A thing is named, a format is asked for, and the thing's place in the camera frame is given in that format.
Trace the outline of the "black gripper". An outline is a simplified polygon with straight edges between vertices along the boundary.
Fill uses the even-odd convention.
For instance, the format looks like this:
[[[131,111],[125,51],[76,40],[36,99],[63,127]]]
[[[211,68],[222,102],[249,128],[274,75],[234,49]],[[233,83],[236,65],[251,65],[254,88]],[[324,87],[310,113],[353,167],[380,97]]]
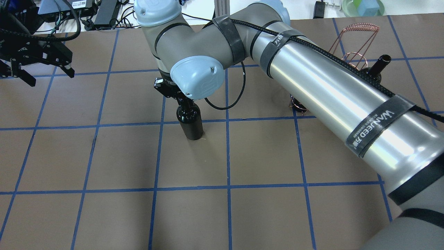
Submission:
[[[157,77],[154,80],[154,89],[160,92],[166,98],[173,98],[176,100],[190,100],[172,81],[167,81],[162,77]]]
[[[23,69],[24,66],[42,63],[59,67],[68,77],[75,77],[71,67],[73,53],[63,43],[65,37],[49,34],[52,41],[40,41],[28,37],[1,34],[1,77],[15,77],[30,87],[35,87],[36,79]]]

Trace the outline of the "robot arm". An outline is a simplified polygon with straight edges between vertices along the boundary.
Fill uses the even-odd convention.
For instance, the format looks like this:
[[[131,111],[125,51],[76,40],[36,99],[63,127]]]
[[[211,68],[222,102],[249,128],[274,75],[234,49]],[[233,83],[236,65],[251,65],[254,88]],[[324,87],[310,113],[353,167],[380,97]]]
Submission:
[[[260,0],[195,32],[177,0],[136,0],[151,53],[185,99],[212,95],[225,69],[253,59],[386,183],[402,213],[363,250],[443,249],[443,117],[381,86],[290,27],[279,0]]]

